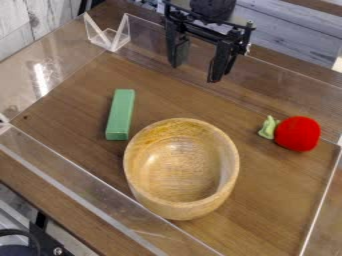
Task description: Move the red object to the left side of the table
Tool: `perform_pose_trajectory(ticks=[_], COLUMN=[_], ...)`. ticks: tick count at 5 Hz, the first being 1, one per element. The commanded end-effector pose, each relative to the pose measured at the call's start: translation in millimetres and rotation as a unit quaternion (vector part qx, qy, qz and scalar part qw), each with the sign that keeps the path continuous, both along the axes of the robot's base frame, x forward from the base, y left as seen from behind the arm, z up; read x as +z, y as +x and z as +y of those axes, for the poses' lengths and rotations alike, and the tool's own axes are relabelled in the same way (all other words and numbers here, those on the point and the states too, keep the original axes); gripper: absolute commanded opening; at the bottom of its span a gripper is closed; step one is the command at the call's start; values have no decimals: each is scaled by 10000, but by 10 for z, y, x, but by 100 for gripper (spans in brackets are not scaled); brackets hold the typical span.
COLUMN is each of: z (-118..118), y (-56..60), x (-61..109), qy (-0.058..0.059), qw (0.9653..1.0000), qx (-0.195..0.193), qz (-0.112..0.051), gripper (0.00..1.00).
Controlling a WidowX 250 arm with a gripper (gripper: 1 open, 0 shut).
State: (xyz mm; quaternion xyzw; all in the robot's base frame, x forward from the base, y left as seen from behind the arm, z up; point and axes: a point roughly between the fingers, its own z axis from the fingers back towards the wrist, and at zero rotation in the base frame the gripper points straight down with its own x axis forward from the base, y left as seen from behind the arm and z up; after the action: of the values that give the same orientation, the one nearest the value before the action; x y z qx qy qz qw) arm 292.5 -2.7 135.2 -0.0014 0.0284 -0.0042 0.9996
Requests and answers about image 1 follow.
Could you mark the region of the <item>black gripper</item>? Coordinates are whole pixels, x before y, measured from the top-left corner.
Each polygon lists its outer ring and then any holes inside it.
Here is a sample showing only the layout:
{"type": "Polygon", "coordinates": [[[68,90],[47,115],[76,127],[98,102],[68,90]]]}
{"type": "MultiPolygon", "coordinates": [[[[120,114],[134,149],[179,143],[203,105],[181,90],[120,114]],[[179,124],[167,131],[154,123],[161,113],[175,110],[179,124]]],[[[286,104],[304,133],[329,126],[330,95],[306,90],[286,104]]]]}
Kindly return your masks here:
{"type": "Polygon", "coordinates": [[[165,4],[169,62],[178,68],[189,58],[187,32],[207,41],[219,41],[210,62],[207,82],[217,83],[231,71],[238,53],[250,51],[255,23],[235,15],[237,0],[162,0],[165,4]]]}

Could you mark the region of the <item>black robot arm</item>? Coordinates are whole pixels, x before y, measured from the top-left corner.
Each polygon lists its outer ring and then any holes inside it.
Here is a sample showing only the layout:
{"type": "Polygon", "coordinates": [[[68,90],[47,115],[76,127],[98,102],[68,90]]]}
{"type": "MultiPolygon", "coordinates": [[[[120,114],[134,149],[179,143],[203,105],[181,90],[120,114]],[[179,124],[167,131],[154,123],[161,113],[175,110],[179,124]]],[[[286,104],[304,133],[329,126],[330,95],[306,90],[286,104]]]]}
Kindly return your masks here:
{"type": "Polygon", "coordinates": [[[239,55],[250,51],[257,26],[251,20],[233,17],[237,0],[162,0],[167,58],[178,68],[189,58],[190,38],[215,45],[207,82],[217,83],[231,72],[239,55]]]}

